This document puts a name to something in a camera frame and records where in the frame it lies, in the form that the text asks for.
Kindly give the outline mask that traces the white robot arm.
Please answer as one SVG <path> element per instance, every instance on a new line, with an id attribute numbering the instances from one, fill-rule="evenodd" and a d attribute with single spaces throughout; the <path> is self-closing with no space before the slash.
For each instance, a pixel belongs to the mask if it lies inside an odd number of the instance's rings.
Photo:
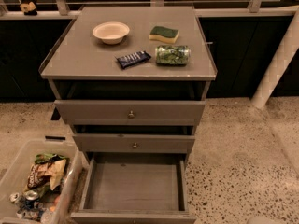
<path id="1" fill-rule="evenodd" d="M 269 217 L 257 216 L 257 217 L 251 217 L 247 221 L 247 224 L 280 224 L 280 223 Z"/>

